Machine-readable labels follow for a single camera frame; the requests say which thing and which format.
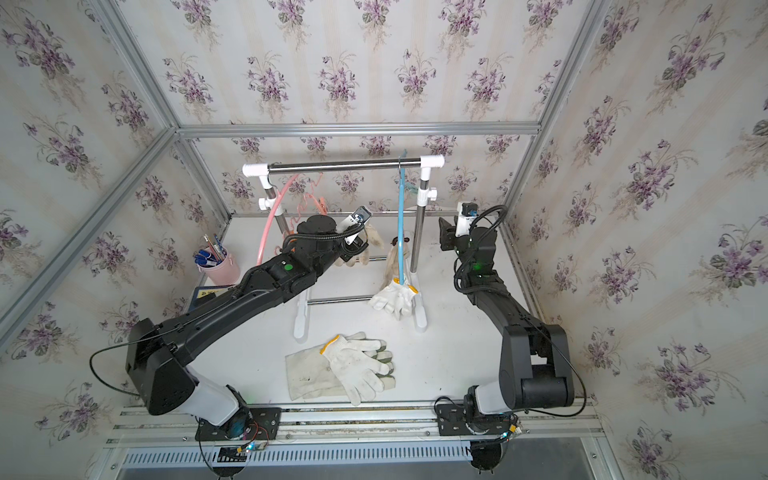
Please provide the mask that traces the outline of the pink metal pen bucket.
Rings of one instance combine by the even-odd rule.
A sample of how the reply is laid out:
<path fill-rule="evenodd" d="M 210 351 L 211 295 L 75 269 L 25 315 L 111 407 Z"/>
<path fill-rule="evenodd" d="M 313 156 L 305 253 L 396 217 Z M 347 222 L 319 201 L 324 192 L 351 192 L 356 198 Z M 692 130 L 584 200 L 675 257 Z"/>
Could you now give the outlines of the pink metal pen bucket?
<path fill-rule="evenodd" d="M 228 255 L 214 266 L 198 265 L 197 268 L 216 286 L 237 284 L 241 277 L 241 269 L 233 255 Z"/>

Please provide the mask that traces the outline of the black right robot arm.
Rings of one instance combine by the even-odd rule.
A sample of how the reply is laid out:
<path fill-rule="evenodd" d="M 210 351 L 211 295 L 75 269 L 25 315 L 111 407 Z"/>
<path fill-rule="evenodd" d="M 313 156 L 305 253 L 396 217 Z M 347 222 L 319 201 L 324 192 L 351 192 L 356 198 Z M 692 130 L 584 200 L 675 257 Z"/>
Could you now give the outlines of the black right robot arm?
<path fill-rule="evenodd" d="M 440 248 L 456 254 L 454 289 L 490 319 L 502 338 L 498 380 L 472 386 L 464 397 L 469 423 L 568 407 L 576 396 L 564 329 L 532 315 L 495 269 L 497 230 L 506 213 L 503 205 L 481 211 L 474 202 L 460 202 L 452 222 L 439 220 Z"/>

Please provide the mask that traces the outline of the pink wavy hanger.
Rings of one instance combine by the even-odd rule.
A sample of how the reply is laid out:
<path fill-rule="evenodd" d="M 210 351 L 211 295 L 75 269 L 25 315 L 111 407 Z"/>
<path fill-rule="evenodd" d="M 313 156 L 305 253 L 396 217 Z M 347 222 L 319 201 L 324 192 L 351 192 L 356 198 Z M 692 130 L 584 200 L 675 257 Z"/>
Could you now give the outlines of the pink wavy hanger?
<path fill-rule="evenodd" d="M 291 176 L 285 182 L 282 189 L 278 191 L 274 199 L 270 199 L 270 198 L 265 199 L 265 206 L 267 207 L 267 210 L 268 210 L 268 216 L 267 216 L 267 221 L 265 223 L 265 226 L 262 231 L 259 244 L 258 244 L 257 261 L 256 261 L 257 265 L 260 265 L 264 261 L 265 254 L 267 253 L 267 246 L 268 246 L 270 231 L 274 224 L 279 224 L 278 222 L 279 219 L 282 219 L 286 222 L 285 226 L 283 227 L 278 226 L 279 232 L 281 233 L 282 237 L 285 238 L 287 235 L 295 232 L 295 227 L 298 225 L 298 222 L 302 219 L 303 213 L 305 212 L 305 210 L 308 208 L 310 204 L 314 205 L 315 210 L 318 213 L 327 214 L 329 212 L 329 206 L 326 200 L 323 197 L 318 197 L 314 194 L 315 187 L 318 185 L 318 181 L 307 180 L 303 189 L 300 189 L 298 187 L 298 185 L 300 184 L 300 177 L 301 177 L 301 174 L 295 174 Z M 285 197 L 290 192 L 293 192 L 299 195 L 299 203 L 297 206 L 296 217 L 292 220 L 287 220 L 285 218 L 285 213 L 286 213 Z"/>

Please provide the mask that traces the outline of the blue pens in bucket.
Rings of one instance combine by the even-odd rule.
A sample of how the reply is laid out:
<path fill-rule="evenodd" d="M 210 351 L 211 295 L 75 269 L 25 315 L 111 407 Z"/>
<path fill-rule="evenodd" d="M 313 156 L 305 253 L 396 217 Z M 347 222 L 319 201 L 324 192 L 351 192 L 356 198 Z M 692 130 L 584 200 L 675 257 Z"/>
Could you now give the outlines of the blue pens in bucket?
<path fill-rule="evenodd" d="M 216 236 L 203 236 L 204 246 L 194 254 L 195 264 L 203 269 L 221 265 L 227 259 L 227 251 Z"/>

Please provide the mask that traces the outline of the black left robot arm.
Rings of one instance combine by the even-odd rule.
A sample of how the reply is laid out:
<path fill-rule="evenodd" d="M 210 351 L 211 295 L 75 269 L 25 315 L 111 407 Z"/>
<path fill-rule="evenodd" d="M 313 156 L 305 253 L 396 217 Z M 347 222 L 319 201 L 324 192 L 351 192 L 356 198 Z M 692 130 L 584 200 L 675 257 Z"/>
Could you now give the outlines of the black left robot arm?
<path fill-rule="evenodd" d="M 227 438 L 242 436 L 253 422 L 245 400 L 233 387 L 194 372 L 191 362 L 241 324 L 312 287 L 336 260 L 363 252 L 368 244 L 359 235 L 370 217 L 365 207 L 342 223 L 313 215 L 285 238 L 280 254 L 247 270 L 225 293 L 158 324 L 137 322 L 125 368 L 148 413 L 186 413 Z"/>

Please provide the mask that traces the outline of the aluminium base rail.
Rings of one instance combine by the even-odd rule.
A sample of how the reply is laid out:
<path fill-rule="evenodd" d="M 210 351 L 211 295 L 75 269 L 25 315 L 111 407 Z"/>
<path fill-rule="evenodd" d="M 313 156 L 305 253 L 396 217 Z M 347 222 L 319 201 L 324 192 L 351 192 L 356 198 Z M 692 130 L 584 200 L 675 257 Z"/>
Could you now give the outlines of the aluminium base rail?
<path fill-rule="evenodd" d="M 384 402 L 362 407 L 341 403 L 259 405 L 258 433 L 227 441 L 209 426 L 182 414 L 152 417 L 142 407 L 123 409 L 91 478 L 115 479 L 129 469 L 200 468 L 222 474 L 247 467 L 354 465 L 469 461 L 476 450 L 498 442 L 519 458 L 535 440 L 574 441 L 576 458 L 596 478 L 620 473 L 593 408 L 576 415 L 524 414 L 518 422 L 467 425 L 456 402 Z M 217 463 L 220 447 L 268 441 L 239 464 Z"/>

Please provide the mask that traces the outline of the white glove yellow cuff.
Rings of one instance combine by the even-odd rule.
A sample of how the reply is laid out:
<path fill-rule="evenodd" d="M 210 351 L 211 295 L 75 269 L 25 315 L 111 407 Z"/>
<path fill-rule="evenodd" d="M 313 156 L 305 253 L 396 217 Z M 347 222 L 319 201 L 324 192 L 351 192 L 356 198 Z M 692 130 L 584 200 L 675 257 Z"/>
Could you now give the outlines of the white glove yellow cuff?
<path fill-rule="evenodd" d="M 352 405 L 373 401 L 396 386 L 393 355 L 383 340 L 368 339 L 363 332 L 337 335 L 321 347 L 320 354 Z"/>
<path fill-rule="evenodd" d="M 413 314 L 415 297 L 419 291 L 399 278 L 393 278 L 381 291 L 373 295 L 368 305 L 376 311 L 392 315 L 396 320 Z"/>

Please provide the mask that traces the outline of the blue wavy hanger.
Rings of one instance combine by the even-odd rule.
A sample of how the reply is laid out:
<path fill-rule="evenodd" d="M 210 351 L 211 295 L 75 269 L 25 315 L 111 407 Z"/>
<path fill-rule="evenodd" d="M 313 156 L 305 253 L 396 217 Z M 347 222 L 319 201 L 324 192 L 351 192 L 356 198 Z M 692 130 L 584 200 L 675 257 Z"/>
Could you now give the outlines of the blue wavy hanger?
<path fill-rule="evenodd" d="M 406 168 L 404 160 L 407 151 L 404 150 L 398 157 L 398 209 L 397 209 L 397 267 L 398 280 L 401 285 L 410 285 L 410 278 L 405 265 L 405 198 L 406 198 Z"/>

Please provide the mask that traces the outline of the small circuit board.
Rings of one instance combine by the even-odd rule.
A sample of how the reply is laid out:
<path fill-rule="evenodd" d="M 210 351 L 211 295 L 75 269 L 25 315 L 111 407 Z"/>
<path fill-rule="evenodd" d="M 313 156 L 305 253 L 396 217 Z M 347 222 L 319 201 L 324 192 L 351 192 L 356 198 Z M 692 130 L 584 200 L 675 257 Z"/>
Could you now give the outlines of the small circuit board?
<path fill-rule="evenodd" d="M 253 452 L 264 450 L 268 445 L 269 442 L 266 440 L 257 440 L 237 447 L 220 447 L 216 454 L 216 462 L 227 464 L 245 463 Z"/>

